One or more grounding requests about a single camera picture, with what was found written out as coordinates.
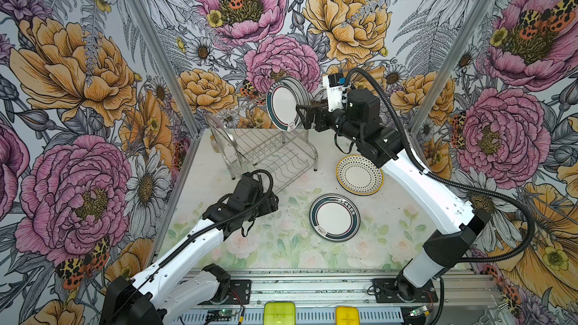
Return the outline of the silver metal dish rack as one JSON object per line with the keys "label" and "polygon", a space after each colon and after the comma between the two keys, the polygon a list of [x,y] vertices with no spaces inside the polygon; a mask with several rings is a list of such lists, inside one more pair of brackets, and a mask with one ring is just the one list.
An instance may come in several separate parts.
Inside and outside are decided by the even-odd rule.
{"label": "silver metal dish rack", "polygon": [[319,167],[319,152],[304,129],[233,129],[213,114],[206,114],[206,122],[233,180],[263,169],[277,192]]}

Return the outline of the green plastic box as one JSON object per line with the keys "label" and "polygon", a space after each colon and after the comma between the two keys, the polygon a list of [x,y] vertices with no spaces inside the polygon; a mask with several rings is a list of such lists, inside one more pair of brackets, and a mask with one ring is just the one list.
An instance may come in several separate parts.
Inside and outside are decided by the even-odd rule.
{"label": "green plastic box", "polygon": [[268,302],[263,308],[264,325],[295,325],[296,306],[293,302]]}

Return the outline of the white plate red rim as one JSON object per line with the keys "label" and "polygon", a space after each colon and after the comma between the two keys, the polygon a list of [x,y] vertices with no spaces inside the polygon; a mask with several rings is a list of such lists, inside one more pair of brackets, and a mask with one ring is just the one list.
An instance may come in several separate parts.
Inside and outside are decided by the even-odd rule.
{"label": "white plate red rim", "polygon": [[353,201],[330,193],[312,203],[309,222],[320,237],[331,242],[347,242],[358,233],[361,214]]}

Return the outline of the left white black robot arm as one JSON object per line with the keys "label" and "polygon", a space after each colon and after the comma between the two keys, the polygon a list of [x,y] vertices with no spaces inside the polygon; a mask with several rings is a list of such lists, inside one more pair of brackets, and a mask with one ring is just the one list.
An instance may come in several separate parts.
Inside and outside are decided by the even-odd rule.
{"label": "left white black robot arm", "polygon": [[115,279],[107,288],[101,324],[169,324],[203,302],[222,302],[230,275],[220,266],[206,266],[194,279],[185,276],[230,235],[278,210],[272,175],[263,169],[242,175],[232,193],[203,213],[195,227],[168,253],[131,279]]}

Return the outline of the white plate yellow rim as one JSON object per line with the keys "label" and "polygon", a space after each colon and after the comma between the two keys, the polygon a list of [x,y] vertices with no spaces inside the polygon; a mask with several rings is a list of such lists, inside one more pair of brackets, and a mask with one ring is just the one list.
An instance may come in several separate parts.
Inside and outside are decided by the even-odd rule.
{"label": "white plate yellow rim", "polygon": [[344,190],[360,197],[379,192],[384,183],[383,171],[361,155],[341,159],[337,164],[336,178]]}

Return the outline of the white plate grey swirl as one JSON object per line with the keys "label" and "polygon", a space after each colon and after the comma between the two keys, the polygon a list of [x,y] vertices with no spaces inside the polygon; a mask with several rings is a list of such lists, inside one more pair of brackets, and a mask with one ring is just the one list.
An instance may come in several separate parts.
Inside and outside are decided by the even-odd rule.
{"label": "white plate grey swirl", "polygon": [[297,79],[284,77],[270,87],[266,108],[272,123],[283,131],[291,131],[301,124],[298,105],[310,104],[310,95]]}

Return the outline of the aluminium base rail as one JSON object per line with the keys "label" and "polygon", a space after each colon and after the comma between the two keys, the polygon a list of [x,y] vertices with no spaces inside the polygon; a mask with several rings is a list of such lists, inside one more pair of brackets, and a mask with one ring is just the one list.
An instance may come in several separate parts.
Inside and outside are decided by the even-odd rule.
{"label": "aluminium base rail", "polygon": [[416,290],[401,284],[391,272],[366,270],[244,270],[227,272],[209,266],[177,279],[169,269],[153,268],[131,278],[133,295],[148,295],[161,311],[165,324],[186,311],[201,306],[221,306],[239,301],[245,311],[263,308],[269,302],[292,302],[298,308],[353,306],[369,311],[380,321],[378,307],[398,308],[406,318],[409,310],[428,305],[440,311],[489,308],[504,297],[488,275],[448,272]]}

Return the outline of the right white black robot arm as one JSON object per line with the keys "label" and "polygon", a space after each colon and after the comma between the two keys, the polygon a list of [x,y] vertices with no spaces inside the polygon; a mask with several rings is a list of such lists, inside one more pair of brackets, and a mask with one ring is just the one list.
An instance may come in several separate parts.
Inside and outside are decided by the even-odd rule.
{"label": "right white black robot arm", "polygon": [[381,101],[369,90],[349,90],[343,74],[322,80],[328,100],[320,105],[299,105],[305,129],[331,129],[350,140],[358,152],[399,183],[432,219],[436,230],[422,250],[400,271],[383,294],[413,302],[430,287],[430,281],[462,262],[470,246],[489,222],[490,215],[458,198],[412,150],[403,128],[384,126]]}

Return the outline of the yellow plastic box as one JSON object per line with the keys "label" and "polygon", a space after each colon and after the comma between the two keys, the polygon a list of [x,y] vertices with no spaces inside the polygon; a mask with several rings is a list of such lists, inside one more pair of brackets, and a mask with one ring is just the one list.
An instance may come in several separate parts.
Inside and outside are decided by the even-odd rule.
{"label": "yellow plastic box", "polygon": [[335,311],[336,325],[360,325],[361,318],[357,308],[339,306]]}

